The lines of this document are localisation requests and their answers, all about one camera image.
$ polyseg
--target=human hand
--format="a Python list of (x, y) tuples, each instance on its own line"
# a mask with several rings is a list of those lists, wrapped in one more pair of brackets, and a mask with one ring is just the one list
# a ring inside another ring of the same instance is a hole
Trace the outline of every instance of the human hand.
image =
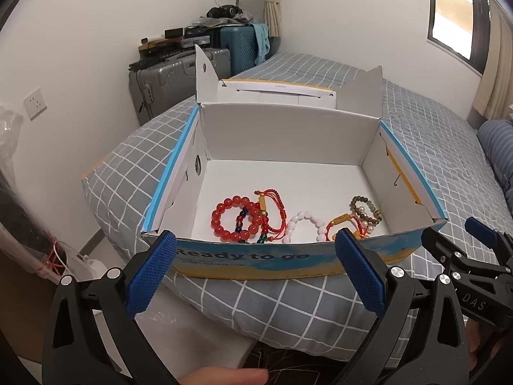
[(181, 385), (265, 385), (267, 369), (201, 368), (179, 379)]
[[(478, 350), (479, 345), (481, 344), (481, 330), (480, 324), (475, 321), (468, 319), (467, 325), (465, 326), (465, 330), (467, 332), (467, 344), (468, 344), (468, 363), (469, 370), (473, 370), (478, 363), (478, 357), (476, 355), (476, 351)], [(492, 351), (490, 352), (490, 359), (492, 359), (504, 343), (505, 337), (499, 340), (495, 346), (493, 346)]]

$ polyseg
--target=bracelet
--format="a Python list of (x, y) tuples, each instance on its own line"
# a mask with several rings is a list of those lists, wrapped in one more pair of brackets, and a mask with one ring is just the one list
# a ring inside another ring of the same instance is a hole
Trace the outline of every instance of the bracelet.
[(292, 233), (296, 228), (296, 224), (302, 219), (308, 219), (315, 224), (315, 226), (318, 228), (316, 241), (324, 242), (327, 233), (327, 230), (324, 227), (324, 221), (322, 221), (320, 218), (315, 218), (314, 216), (312, 216), (311, 211), (300, 211), (294, 217), (292, 217), (290, 221), (287, 223), (287, 228), (285, 229), (285, 236), (282, 240), (282, 243), (289, 244), (291, 242), (290, 238), (292, 237)]
[[(369, 217), (365, 213), (365, 207), (356, 207), (356, 203), (358, 201), (361, 201), (361, 202), (367, 204), (367, 206), (369, 207), (370, 211), (373, 213), (374, 218)], [(372, 201), (369, 200), (365, 196), (357, 195), (357, 196), (353, 197), (351, 203), (349, 204), (349, 207), (350, 207), (353, 215), (355, 217), (358, 217), (362, 221), (362, 226), (363, 227), (367, 227), (370, 224), (372, 224), (373, 226), (377, 226), (381, 222), (381, 220), (383, 219), (381, 217), (381, 211), (376, 210), (376, 207), (374, 206)]]
[[(278, 191), (275, 189), (266, 189), (265, 191), (255, 191), (255, 194), (258, 195), (258, 204), (260, 206), (260, 216), (262, 217), (262, 231), (260, 235), (260, 239), (258, 239), (257, 243), (264, 243), (266, 241), (272, 242), (273, 240), (283, 239), (285, 236), (284, 230), (286, 228), (287, 221), (287, 213), (285, 212), (285, 206), (283, 205), (282, 199)], [(282, 220), (282, 224), (279, 229), (275, 229), (269, 225), (269, 217), (267, 216), (267, 206), (265, 204), (265, 198), (271, 198), (280, 211), (280, 217)], [(269, 232), (276, 233), (277, 236), (267, 236)]]
[[(334, 218), (333, 220), (331, 220), (328, 225), (326, 226), (326, 231), (325, 231), (325, 236), (326, 236), (326, 241), (329, 242), (329, 230), (333, 227), (333, 226), (336, 226), (337, 224), (341, 224), (345, 221), (349, 221), (351, 219), (354, 219), (355, 222), (356, 222), (356, 226), (358, 227), (358, 230), (355, 230), (353, 232), (353, 236), (355, 236), (357, 239), (365, 239), (365, 238), (368, 238), (369, 236), (367, 235), (367, 233), (370, 233), (369, 232), (369, 229), (372, 229), (372, 226), (369, 226), (367, 224), (366, 228), (364, 229), (362, 227), (362, 223), (360, 223), (360, 220), (358, 220), (353, 214), (348, 214), (348, 213), (345, 213), (345, 214), (342, 214), (341, 216), (338, 216), (336, 218)], [(333, 241), (335, 241), (335, 237), (337, 236), (337, 234), (335, 233), (332, 237)]]
[[(232, 208), (232, 206), (238, 206), (242, 208), (242, 211), (237, 216), (235, 231), (230, 233), (221, 225), (221, 214), (223, 214), (225, 210)], [(243, 230), (244, 217), (246, 217), (248, 213), (252, 216), (252, 224), (247, 230)], [(226, 198), (222, 203), (217, 204), (215, 210), (212, 212), (212, 221), (210, 223), (214, 228), (214, 234), (219, 236), (221, 240), (225, 242), (245, 243), (251, 235), (258, 233), (258, 226), (262, 223), (262, 219), (259, 220), (255, 216), (258, 217), (259, 213), (259, 204), (253, 203), (247, 196), (240, 198), (240, 196), (235, 195), (233, 198)]]

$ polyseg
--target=pillow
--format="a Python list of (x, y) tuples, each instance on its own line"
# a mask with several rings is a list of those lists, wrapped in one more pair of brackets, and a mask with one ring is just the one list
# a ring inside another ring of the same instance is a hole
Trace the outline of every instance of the pillow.
[(513, 216), (513, 123), (489, 120), (478, 131), (478, 139), (501, 184)]

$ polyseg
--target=gray suitcase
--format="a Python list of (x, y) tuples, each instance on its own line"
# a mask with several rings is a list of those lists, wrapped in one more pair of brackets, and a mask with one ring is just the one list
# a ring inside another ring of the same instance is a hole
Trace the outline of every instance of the gray suitcase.
[[(228, 49), (204, 49), (219, 78), (231, 76)], [(139, 71), (130, 71), (130, 93), (143, 125), (196, 93), (196, 53), (186, 51)]]

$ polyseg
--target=blue gripper pad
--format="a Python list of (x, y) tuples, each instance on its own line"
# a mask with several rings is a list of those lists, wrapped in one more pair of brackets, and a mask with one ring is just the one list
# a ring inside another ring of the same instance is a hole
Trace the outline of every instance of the blue gripper pad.
[(164, 275), (176, 256), (176, 237), (168, 232), (146, 258), (127, 286), (125, 309), (130, 318), (146, 311)]
[(385, 285), (358, 248), (355, 237), (348, 231), (340, 230), (337, 233), (335, 253), (360, 296), (363, 306), (381, 318), (386, 310)]
[(466, 219), (465, 230), (490, 249), (497, 245), (497, 233), (474, 217)]

